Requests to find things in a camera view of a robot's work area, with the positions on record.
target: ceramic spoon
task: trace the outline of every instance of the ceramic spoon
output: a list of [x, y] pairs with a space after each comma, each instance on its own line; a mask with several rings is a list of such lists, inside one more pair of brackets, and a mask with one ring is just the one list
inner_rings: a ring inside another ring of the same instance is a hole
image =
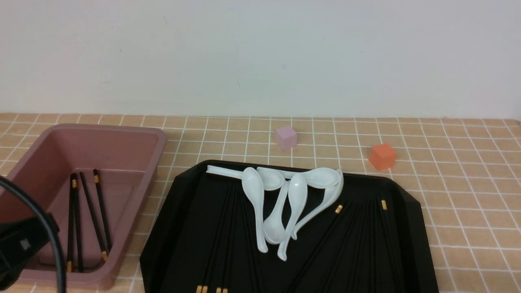
[[[210, 174], [216, 174], [242, 180], [242, 172], [237, 170], [231, 170], [208, 165], [206, 172]], [[276, 170], [260, 170], [258, 173], [262, 180], [264, 190], [266, 191], [277, 190], [282, 186], [282, 183], [284, 182], [284, 177], [281, 173], [277, 172]]]
[[[258, 167], [257, 170], [261, 171], [261, 170], [275, 170], [275, 169]], [[338, 173], [331, 168], [317, 168], [317, 169], [309, 170], [306, 172], [290, 172], [290, 171], [282, 171], [282, 170], [275, 170], [275, 171], [280, 172], [286, 179], [293, 178], [293, 176], [295, 174], [302, 174], [302, 176], [304, 176], [304, 178], [306, 179], [306, 182], [309, 186], [318, 188], [318, 189], [325, 189], [325, 188], [334, 186], [340, 180], [340, 176], [338, 175]]]
[[268, 246], [266, 245], [263, 232], [264, 187], [257, 170], [248, 167], [242, 172], [242, 189], [252, 203], [255, 212], [257, 248], [260, 252], [266, 253], [268, 252]]
[[342, 170], [338, 169], [337, 172], [340, 175], [340, 180], [336, 185], [326, 188], [326, 190], [324, 190], [324, 199], [322, 199], [322, 203], [319, 204], [316, 208], [314, 208], [309, 214], [307, 214], [295, 225], [295, 228], [293, 229], [293, 232], [291, 234], [291, 237], [293, 239], [296, 240], [296, 234], [300, 230], [300, 228], [302, 228], [302, 226], [304, 226], [307, 222], [309, 222], [309, 220], [314, 218], [327, 207], [332, 205], [342, 193], [342, 188], [344, 187], [344, 176], [342, 174]]
[[299, 220], [300, 214], [302, 214], [302, 211], [304, 210], [304, 206], [306, 206], [307, 183], [302, 174], [297, 173], [293, 178], [291, 178], [288, 189], [288, 198], [290, 200], [291, 216], [286, 225], [286, 238], [280, 243], [279, 250], [277, 251], [277, 256], [283, 261], [288, 259], [286, 256], [286, 250], [288, 249], [291, 233], [293, 232], [296, 222]]
[[286, 202], [289, 185], [289, 182], [284, 181], [271, 214], [264, 220], [264, 236], [269, 244], [279, 244], [286, 238], [286, 231], [282, 224], [282, 209]]

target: orange cube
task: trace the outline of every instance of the orange cube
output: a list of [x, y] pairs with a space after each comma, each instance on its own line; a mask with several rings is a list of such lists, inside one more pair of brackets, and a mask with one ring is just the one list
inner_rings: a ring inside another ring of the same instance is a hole
[[388, 143], [384, 143], [373, 147], [369, 161], [376, 170], [381, 171], [394, 167], [396, 156], [396, 151]]

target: black tray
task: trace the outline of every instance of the black tray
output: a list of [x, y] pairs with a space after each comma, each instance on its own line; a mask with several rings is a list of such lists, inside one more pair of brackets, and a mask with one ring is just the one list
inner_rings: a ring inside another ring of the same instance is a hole
[[[218, 287], [231, 293], [438, 292], [420, 204], [394, 181], [344, 174], [337, 202], [299, 231], [283, 262], [277, 246], [268, 245], [268, 253], [257, 250], [253, 207], [241, 181], [207, 174], [207, 165], [241, 171], [266, 167], [204, 161], [175, 178], [140, 257], [147, 293], [196, 292], [198, 285], [212, 293]], [[301, 217], [323, 194], [309, 187]], [[277, 195], [278, 190], [265, 193], [264, 218]], [[336, 214], [339, 204], [344, 208]], [[221, 243], [207, 271], [223, 210]], [[284, 224], [290, 214], [286, 202]], [[227, 254], [228, 239], [233, 250]]]

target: black cable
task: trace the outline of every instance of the black cable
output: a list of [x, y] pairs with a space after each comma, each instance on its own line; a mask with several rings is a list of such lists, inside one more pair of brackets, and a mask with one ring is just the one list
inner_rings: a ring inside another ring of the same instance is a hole
[[65, 260], [63, 257], [63, 250], [58, 241], [58, 235], [52, 228], [51, 220], [48, 218], [45, 211], [38, 205], [25, 191], [21, 190], [14, 183], [9, 181], [7, 178], [0, 176], [0, 187], [5, 188], [8, 192], [12, 193], [19, 200], [21, 200], [27, 207], [29, 207], [37, 216], [42, 223], [45, 231], [51, 241], [51, 246], [54, 251], [54, 259], [56, 261], [56, 278], [58, 293], [65, 293], [67, 285], [67, 276], [65, 275]]

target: block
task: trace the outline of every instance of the block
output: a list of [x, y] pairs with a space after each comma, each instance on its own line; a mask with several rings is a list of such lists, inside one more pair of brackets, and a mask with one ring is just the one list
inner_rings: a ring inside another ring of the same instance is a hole
[[283, 151], [296, 146], [296, 139], [296, 132], [289, 125], [275, 130], [275, 142]]
[[376, 170], [381, 171], [394, 167], [396, 156], [396, 151], [388, 143], [384, 143], [373, 147], [369, 161]]

